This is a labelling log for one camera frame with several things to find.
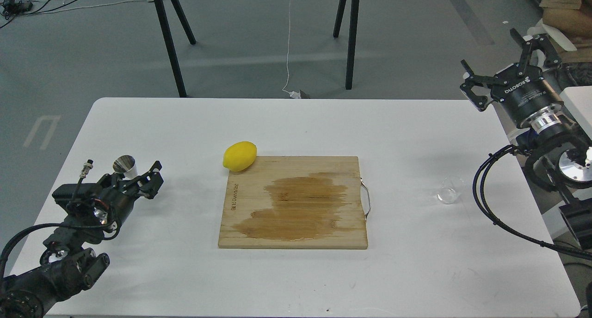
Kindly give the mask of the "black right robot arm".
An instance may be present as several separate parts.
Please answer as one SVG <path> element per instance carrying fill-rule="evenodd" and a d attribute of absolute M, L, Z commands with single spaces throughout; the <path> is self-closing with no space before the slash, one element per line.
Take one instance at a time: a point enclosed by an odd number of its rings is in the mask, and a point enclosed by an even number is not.
<path fill-rule="evenodd" d="M 516 63 L 493 76 L 475 74 L 465 60 L 465 78 L 460 89 L 478 111 L 498 103 L 524 135 L 512 144 L 489 154 L 472 180 L 472 196 L 482 213 L 506 232 L 552 249 L 558 253 L 590 261 L 591 200 L 573 196 L 572 189 L 591 187 L 591 135 L 580 122 L 565 116 L 564 101 L 547 82 L 543 69 L 561 65 L 561 58 L 547 34 L 522 36 L 510 30 L 521 48 Z M 507 154 L 526 158 L 525 177 L 547 192 L 558 192 L 564 204 L 560 216 L 579 245 L 577 248 L 550 244 L 512 229 L 495 215 L 485 196 L 486 177 L 492 166 Z"/>

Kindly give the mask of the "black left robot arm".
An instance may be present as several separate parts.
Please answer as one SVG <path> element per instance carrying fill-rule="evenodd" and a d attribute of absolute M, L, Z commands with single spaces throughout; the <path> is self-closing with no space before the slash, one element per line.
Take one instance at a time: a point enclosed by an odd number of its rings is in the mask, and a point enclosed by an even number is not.
<path fill-rule="evenodd" d="M 83 183 L 93 161 L 83 165 L 76 183 L 59 186 L 52 197 L 65 212 L 61 223 L 31 226 L 13 236 L 1 253 L 1 272 L 16 244 L 28 234 L 49 227 L 54 232 L 43 242 L 39 266 L 1 280 L 3 318 L 42 318 L 55 305 L 91 289 L 110 265 L 106 253 L 96 254 L 83 244 L 100 244 L 116 238 L 141 197 L 153 199 L 163 185 L 161 163 L 139 175 L 135 159 L 128 154 L 116 159 L 113 173 L 96 183 Z"/>

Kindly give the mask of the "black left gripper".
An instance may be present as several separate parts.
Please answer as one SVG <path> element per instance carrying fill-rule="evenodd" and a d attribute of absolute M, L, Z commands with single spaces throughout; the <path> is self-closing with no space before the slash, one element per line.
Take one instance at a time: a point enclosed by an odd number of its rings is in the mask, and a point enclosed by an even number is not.
<path fill-rule="evenodd" d="M 127 219 L 135 201 L 143 196 L 153 199 L 164 183 L 161 162 L 138 175 L 136 165 L 124 173 L 106 173 L 97 183 L 70 183 L 52 194 L 55 203 L 66 211 L 66 221 L 76 226 L 102 226 L 106 233 L 118 230 Z"/>

